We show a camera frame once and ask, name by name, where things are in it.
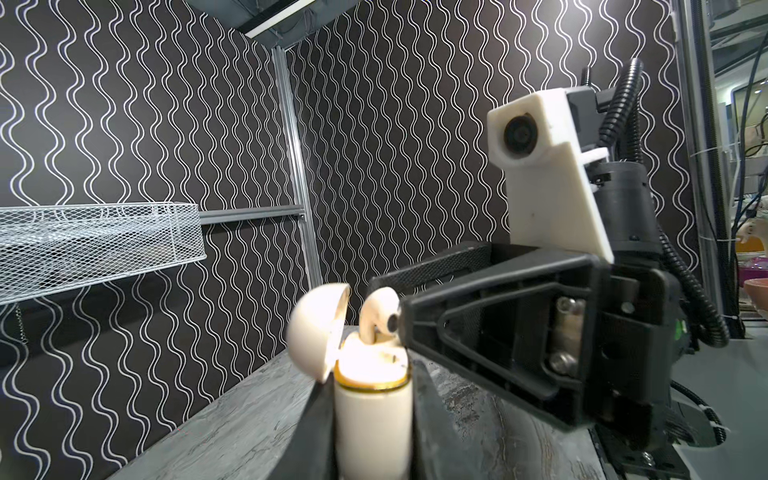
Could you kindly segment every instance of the wall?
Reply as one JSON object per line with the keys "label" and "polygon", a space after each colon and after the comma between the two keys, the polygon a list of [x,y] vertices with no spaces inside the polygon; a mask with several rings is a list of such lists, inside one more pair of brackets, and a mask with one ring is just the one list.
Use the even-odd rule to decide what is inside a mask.
{"label": "wall", "polygon": [[288,62],[324,280],[355,286],[358,306],[371,276],[460,240],[508,241],[485,114],[575,86],[585,65],[608,88],[634,56],[646,66],[642,146],[657,215],[696,269],[669,15],[667,0],[375,0],[295,45]]}
{"label": "wall", "polygon": [[[0,206],[292,203],[267,51],[181,0],[0,0]],[[291,220],[207,260],[0,308],[0,478],[105,478],[285,345]]]}

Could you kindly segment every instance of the gray countertop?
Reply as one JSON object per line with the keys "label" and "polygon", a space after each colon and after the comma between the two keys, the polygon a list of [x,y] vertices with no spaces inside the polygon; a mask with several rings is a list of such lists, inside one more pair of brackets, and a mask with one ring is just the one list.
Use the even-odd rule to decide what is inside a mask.
{"label": "gray countertop", "polygon": [[[424,360],[455,428],[488,478],[604,480],[586,430],[559,432]],[[110,480],[260,480],[299,421],[312,381],[282,352]]]}

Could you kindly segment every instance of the metal rail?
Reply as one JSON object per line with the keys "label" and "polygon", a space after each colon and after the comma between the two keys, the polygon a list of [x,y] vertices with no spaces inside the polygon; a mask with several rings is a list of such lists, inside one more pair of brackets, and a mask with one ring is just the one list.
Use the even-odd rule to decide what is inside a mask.
{"label": "metal rail", "polygon": [[286,217],[301,215],[304,209],[299,205],[278,205],[276,207],[235,208],[232,210],[205,210],[200,212],[200,225],[213,223],[239,222],[260,218]]}
{"label": "metal rail", "polygon": [[301,140],[299,139],[296,109],[293,105],[293,89],[290,84],[285,50],[281,47],[273,48],[272,59],[275,67],[277,93],[280,97],[280,113],[283,116],[283,134],[285,135],[288,159],[290,161],[293,199],[296,205],[303,208],[303,214],[299,216],[298,222],[302,251],[304,253],[304,265],[307,278],[309,278],[310,288],[314,288],[323,282],[323,276],[320,272],[320,258],[317,253],[317,241],[315,239],[315,223],[312,207],[310,206],[310,191],[306,184],[304,159],[301,154]]}

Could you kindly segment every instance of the wire mesh basket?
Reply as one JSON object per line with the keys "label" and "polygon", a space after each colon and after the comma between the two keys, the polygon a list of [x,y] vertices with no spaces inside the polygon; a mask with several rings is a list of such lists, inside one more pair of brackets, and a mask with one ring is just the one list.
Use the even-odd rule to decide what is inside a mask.
{"label": "wire mesh basket", "polygon": [[204,258],[196,204],[0,208],[0,305]]}

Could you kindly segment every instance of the bowl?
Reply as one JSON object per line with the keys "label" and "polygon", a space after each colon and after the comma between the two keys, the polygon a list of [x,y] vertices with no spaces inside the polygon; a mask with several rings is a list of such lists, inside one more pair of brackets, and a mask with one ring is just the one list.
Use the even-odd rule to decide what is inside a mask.
{"label": "bowl", "polygon": [[761,317],[768,316],[768,278],[753,278],[744,282],[744,291]]}

